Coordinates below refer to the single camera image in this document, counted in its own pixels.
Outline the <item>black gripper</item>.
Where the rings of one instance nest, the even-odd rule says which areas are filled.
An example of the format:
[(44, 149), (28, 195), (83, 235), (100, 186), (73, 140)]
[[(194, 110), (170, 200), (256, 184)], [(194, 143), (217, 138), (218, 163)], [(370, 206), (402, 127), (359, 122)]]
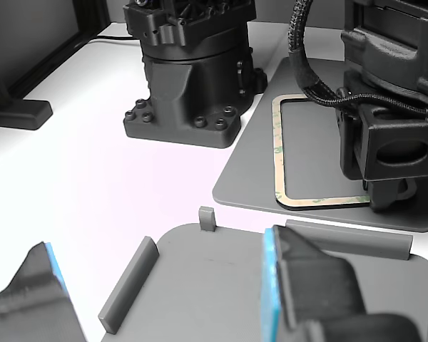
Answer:
[(386, 210), (391, 204), (412, 199), (417, 193), (414, 178), (371, 181), (370, 132), (364, 106), (337, 110), (340, 132), (340, 167), (349, 180), (363, 180), (363, 190), (370, 198), (374, 212)]

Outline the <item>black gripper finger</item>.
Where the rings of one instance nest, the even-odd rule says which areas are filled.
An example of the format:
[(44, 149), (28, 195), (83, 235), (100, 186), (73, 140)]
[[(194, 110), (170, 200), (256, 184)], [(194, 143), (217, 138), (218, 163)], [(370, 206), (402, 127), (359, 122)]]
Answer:
[(85, 340), (53, 248), (41, 242), (0, 292), (0, 342)]
[(351, 263), (291, 228), (265, 230), (262, 263), (263, 341), (421, 339), (404, 316), (368, 313)]

